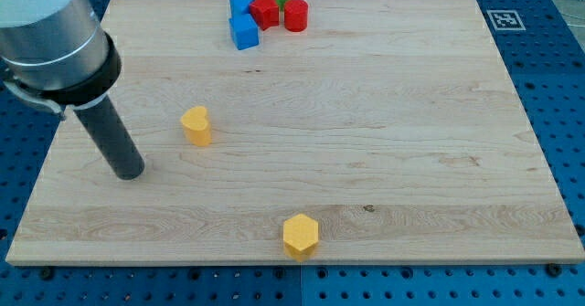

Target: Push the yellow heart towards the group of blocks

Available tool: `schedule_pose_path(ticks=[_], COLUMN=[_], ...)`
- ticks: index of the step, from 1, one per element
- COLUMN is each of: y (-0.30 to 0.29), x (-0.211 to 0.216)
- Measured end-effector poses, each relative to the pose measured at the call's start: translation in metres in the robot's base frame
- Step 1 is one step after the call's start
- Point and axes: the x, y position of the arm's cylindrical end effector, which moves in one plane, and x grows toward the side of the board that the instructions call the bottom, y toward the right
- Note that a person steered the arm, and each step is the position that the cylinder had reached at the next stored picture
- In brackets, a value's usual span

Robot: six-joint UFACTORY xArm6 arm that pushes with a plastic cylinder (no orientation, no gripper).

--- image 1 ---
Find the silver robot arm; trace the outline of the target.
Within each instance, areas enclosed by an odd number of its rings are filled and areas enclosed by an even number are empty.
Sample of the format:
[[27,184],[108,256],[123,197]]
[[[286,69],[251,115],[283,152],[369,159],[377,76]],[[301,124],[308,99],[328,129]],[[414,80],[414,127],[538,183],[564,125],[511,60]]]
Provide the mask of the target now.
[[143,172],[108,95],[122,60],[90,0],[1,0],[1,60],[14,96],[60,118],[72,109],[119,178]]

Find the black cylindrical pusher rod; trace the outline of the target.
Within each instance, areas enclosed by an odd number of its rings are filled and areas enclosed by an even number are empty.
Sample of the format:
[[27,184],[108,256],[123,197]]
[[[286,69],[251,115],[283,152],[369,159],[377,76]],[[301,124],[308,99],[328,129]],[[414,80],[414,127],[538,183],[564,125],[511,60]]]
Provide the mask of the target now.
[[143,172],[144,159],[107,95],[73,112],[118,178],[132,180]]

